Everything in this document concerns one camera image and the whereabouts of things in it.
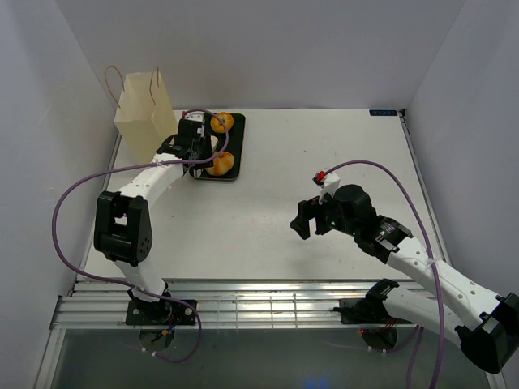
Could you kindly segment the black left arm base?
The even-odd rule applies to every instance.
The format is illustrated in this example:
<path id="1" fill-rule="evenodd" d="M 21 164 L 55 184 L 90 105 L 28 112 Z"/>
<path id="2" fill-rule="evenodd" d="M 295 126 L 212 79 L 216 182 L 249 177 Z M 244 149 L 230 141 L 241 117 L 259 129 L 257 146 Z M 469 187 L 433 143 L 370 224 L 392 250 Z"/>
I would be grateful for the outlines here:
<path id="1" fill-rule="evenodd" d="M 184 300 L 187 306 L 178 302 L 159 299 L 155 302 L 142 301 L 128 292 L 130 301 L 127 306 L 125 324 L 129 326 L 159 326 L 159 325 L 194 325 L 194 309 L 197 308 L 196 300 Z"/>

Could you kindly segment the round pumpkin-shaped bun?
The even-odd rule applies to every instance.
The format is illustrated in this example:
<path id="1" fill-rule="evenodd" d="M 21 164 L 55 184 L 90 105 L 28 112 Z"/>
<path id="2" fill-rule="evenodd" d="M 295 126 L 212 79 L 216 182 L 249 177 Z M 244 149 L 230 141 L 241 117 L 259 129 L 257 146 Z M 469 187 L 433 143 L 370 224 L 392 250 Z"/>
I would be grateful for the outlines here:
<path id="1" fill-rule="evenodd" d="M 212 161 L 212 166 L 204 170 L 213 177 L 226 175 L 234 167 L 234 155 L 230 152 L 222 152 Z"/>

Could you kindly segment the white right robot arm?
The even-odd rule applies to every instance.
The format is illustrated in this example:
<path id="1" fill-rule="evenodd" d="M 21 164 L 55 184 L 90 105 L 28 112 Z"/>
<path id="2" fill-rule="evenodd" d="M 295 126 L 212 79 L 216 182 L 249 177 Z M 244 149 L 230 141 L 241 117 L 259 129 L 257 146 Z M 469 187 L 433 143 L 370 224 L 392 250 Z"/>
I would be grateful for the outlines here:
<path id="1" fill-rule="evenodd" d="M 396 282 L 381 280 L 367 296 L 368 316 L 416 323 L 445 336 L 478 368 L 499 373 L 518 349 L 518 296 L 486 289 L 442 261 L 431 259 L 413 233 L 398 221 L 377 213 L 361 186 L 322 190 L 298 203 L 290 227 L 302 238 L 332 230 L 351 236 L 365 254 L 398 270 L 436 298 L 427 301 Z"/>

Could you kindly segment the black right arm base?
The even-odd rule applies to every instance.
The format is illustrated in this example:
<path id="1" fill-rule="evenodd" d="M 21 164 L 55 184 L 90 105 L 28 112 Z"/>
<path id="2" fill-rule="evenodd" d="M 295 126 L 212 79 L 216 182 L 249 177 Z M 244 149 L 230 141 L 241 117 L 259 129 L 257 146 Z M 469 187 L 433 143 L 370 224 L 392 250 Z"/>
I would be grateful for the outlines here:
<path id="1" fill-rule="evenodd" d="M 341 322 L 347 323 L 365 323 L 365 324 L 384 324 L 390 323 L 410 323 L 403 318 L 394 318 L 390 316 L 383 305 L 387 300 L 389 293 L 398 288 L 399 284 L 394 280 L 382 279 L 372 286 L 365 297 L 356 301 L 353 305 L 348 306 L 346 299 L 339 301 L 339 306 L 331 309 L 341 316 Z"/>

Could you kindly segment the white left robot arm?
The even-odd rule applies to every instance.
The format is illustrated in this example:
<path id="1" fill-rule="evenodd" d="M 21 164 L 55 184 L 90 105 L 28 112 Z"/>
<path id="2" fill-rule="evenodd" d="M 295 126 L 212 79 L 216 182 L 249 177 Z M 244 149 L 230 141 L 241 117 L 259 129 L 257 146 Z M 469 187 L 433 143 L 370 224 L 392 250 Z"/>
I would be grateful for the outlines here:
<path id="1" fill-rule="evenodd" d="M 115 192 L 103 191 L 97 199 L 94 248 L 126 277 L 131 298 L 145 303 L 144 314 L 153 323 L 166 322 L 172 305 L 162 297 L 166 282 L 148 258 L 153 242 L 150 209 L 197 160 L 211 156 L 204 115 L 192 114 L 179 120 L 177 132 L 157 149 L 150 167 Z"/>

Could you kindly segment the white glazed donut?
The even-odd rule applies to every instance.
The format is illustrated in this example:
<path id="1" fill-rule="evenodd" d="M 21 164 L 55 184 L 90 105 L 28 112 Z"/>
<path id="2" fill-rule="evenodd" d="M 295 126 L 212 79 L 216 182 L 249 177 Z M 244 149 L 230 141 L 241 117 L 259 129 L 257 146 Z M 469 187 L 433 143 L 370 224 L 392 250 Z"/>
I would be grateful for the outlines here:
<path id="1" fill-rule="evenodd" d="M 217 146 L 219 144 L 219 139 L 216 136 L 212 135 L 210 137 L 210 141 L 211 141 L 212 152 L 215 152 L 217 149 Z"/>

